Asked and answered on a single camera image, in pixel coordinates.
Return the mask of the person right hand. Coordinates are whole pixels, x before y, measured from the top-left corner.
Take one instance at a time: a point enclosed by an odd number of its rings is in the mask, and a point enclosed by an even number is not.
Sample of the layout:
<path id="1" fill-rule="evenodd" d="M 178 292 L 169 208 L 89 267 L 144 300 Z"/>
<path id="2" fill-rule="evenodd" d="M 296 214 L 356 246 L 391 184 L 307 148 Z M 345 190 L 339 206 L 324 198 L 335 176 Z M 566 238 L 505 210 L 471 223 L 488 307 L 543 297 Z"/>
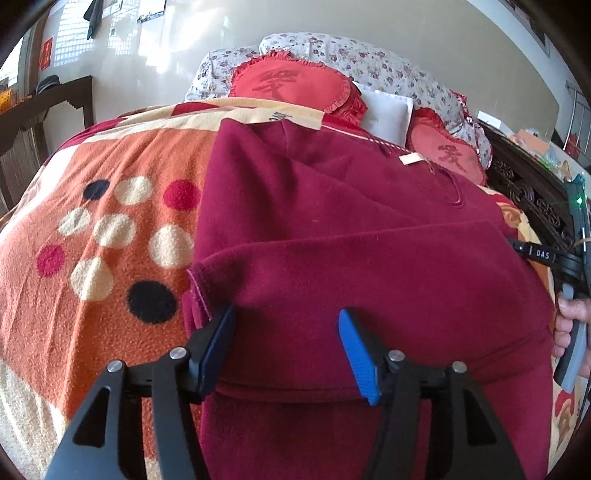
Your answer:
<path id="1" fill-rule="evenodd" d="M 591 309 L 589 299 L 567 299 L 563 295 L 557 297 L 557 314 L 554 326 L 554 346 L 552 354 L 561 358 L 571 343 L 574 321 L 590 325 Z"/>

